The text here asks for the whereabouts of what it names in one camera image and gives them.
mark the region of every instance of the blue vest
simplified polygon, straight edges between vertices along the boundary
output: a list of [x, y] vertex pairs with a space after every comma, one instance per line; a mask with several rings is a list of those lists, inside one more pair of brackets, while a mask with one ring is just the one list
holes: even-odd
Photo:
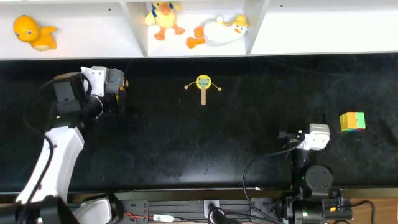
[[[171, 9], [173, 9], [174, 8], [174, 6], [173, 6], [173, 4], [170, 2], [170, 8]], [[156, 12], [155, 12], [155, 6], [154, 6], [154, 3], [152, 3], [152, 15], [154, 15], [154, 17], [157, 17], [157, 14], [156, 14]]]

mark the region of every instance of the metal bracket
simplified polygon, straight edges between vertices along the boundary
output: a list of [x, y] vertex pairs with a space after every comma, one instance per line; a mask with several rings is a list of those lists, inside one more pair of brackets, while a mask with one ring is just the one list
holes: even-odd
[[[149, 202], [147, 200], [121, 200], [124, 209], [133, 215], [149, 216]], [[120, 224], [148, 224], [148, 218], [137, 218], [125, 216]]]
[[210, 204], [213, 204], [216, 207], [220, 207], [219, 200], [204, 200], [203, 201], [203, 213], [205, 215], [205, 218], [209, 217], [209, 205]]
[[[275, 203], [275, 200], [272, 199], [272, 198], [252, 198], [251, 202], [260, 211], [262, 211], [265, 214], [267, 214], [269, 209], [271, 208], [271, 206]], [[263, 215], [261, 215], [260, 213], [256, 212], [255, 209], [253, 209], [253, 208], [250, 209], [250, 215], [255, 216], [255, 217], [264, 218]], [[275, 216], [275, 213], [274, 212], [269, 212], [269, 215], [273, 217], [273, 216]], [[253, 223], [267, 223], [264, 220], [258, 220], [258, 219], [255, 219], [255, 218], [251, 218], [251, 221]]]

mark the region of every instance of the colorful cube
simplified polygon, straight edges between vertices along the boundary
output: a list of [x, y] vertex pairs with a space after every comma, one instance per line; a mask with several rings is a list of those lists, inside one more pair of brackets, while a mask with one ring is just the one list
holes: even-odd
[[365, 129], [363, 112], [347, 112], [340, 116], [341, 131], [359, 131]]

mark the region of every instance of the white cable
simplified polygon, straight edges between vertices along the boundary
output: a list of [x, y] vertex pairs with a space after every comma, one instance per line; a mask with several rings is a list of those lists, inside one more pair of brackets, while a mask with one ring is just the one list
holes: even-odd
[[101, 113], [96, 117], [96, 119], [98, 119], [104, 112], [104, 104], [102, 104], [102, 101], [98, 98], [98, 96], [95, 96], [95, 95], [90, 95], [90, 96], [96, 98], [101, 103], [101, 106], [102, 106]]

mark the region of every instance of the yellow cube face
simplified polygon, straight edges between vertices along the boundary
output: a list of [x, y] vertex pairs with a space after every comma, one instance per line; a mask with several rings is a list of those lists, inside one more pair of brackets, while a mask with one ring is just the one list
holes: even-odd
[[356, 113], [347, 112], [340, 116], [341, 131], [352, 131], [358, 128], [356, 122]]

